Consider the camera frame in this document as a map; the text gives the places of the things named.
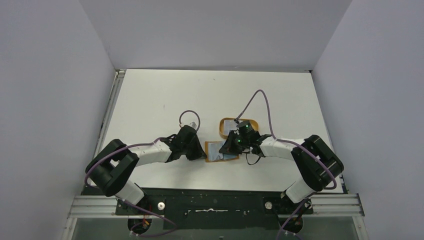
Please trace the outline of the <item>yellow leather card holder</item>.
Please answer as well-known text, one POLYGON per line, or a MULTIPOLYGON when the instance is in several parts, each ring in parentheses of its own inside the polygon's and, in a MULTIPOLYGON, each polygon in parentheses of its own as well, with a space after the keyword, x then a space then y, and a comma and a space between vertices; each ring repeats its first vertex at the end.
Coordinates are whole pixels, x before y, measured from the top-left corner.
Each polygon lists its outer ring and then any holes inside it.
POLYGON ((238 155, 230 155, 226 153, 220 153, 219 150, 224 145, 225 141, 206 141, 204 143, 206 153, 206 163, 218 163, 237 160, 240 157, 238 155))

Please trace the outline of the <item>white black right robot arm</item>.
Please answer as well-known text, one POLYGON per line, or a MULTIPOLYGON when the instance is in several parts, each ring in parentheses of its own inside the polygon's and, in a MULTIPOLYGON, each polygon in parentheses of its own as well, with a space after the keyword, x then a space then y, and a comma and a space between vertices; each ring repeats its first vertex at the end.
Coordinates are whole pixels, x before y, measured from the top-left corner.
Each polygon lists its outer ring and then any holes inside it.
POLYGON ((300 178, 283 192, 281 199, 282 209, 289 214, 301 207, 301 201, 334 183, 345 169, 342 161, 318 135, 300 140, 276 138, 272 134, 261 135, 248 120, 229 131, 219 153, 233 156, 249 153, 260 158, 294 161, 300 178))

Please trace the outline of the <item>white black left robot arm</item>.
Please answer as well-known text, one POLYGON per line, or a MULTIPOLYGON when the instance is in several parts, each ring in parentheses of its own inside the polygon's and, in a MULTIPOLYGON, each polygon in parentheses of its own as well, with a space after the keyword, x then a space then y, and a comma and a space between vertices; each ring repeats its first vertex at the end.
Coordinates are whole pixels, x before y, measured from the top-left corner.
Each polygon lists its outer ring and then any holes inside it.
POLYGON ((189 161, 205 159, 197 130, 184 125, 178 133, 159 137, 153 142, 127 145, 113 139, 88 164, 84 182, 91 180, 106 197, 117 197, 128 202, 136 215, 147 211, 145 192, 130 180, 134 169, 152 163, 170 163, 185 156, 189 161))

